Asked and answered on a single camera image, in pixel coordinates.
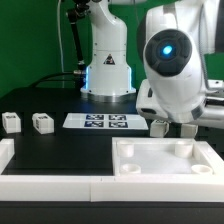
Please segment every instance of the black table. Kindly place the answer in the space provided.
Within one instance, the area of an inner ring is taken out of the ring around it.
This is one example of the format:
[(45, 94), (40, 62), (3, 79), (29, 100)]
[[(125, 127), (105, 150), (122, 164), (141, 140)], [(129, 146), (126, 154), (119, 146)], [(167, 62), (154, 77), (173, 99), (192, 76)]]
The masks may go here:
[[(3, 175), (112, 175), (112, 137), (148, 137), (144, 130), (62, 128), (67, 113), (136, 114), (135, 100), (100, 103), (83, 100), (73, 89), (21, 88), (0, 99), (0, 112), (16, 112), (22, 132), (15, 139), (15, 156)], [(33, 113), (55, 120), (55, 133), (40, 135)], [(171, 125), (167, 137), (180, 127)], [(224, 131), (200, 128), (196, 140), (207, 141), (221, 156)], [(224, 203), (167, 202), (0, 202), (0, 223), (223, 223)]]

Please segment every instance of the white plastic box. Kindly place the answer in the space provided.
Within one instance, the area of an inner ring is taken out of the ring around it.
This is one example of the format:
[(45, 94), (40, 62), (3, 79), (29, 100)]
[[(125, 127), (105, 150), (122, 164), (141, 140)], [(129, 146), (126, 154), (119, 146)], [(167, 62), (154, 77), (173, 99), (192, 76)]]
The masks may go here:
[(14, 112), (3, 113), (2, 124), (7, 134), (21, 132), (21, 120)]
[(32, 117), (34, 128), (40, 134), (48, 134), (54, 132), (54, 120), (46, 113), (35, 113)]

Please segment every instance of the white block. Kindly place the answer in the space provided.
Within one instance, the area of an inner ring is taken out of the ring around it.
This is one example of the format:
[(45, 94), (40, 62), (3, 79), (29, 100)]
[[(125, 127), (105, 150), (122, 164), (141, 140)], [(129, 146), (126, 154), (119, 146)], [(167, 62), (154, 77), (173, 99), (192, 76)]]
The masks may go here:
[(2, 139), (0, 142), (0, 174), (14, 155), (14, 140)]
[(181, 138), (195, 138), (198, 132), (198, 125), (182, 124), (181, 125)]
[(54, 120), (45, 113), (35, 113), (32, 117), (34, 128), (41, 134), (54, 132)]
[(154, 120), (150, 127), (150, 137), (163, 138), (169, 131), (169, 123), (166, 121)]
[(16, 113), (3, 113), (2, 124), (8, 134), (21, 132), (21, 120)]

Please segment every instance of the black cable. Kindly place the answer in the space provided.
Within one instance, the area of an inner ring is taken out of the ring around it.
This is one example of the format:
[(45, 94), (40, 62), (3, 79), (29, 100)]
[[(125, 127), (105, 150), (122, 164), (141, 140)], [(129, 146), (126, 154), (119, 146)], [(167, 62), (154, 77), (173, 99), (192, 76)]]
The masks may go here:
[(43, 82), (44, 80), (47, 80), (47, 79), (50, 79), (50, 78), (54, 78), (54, 77), (58, 77), (58, 76), (62, 76), (63, 77), (64, 75), (74, 75), (74, 74), (73, 74), (73, 72), (62, 72), (62, 73), (55, 73), (55, 74), (47, 75), (47, 76), (44, 76), (43, 78), (37, 80), (36, 82), (32, 83), (29, 87), (34, 88), (40, 82)]

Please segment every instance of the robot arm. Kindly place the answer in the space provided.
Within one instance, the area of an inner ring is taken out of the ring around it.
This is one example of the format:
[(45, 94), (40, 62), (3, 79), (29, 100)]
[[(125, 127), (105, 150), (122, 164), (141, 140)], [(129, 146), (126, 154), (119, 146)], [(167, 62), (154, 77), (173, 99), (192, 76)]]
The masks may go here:
[(140, 115), (224, 128), (223, 99), (211, 98), (200, 54), (214, 52), (218, 5), (216, 0), (184, 0), (148, 11), (138, 30), (148, 79), (138, 94)]

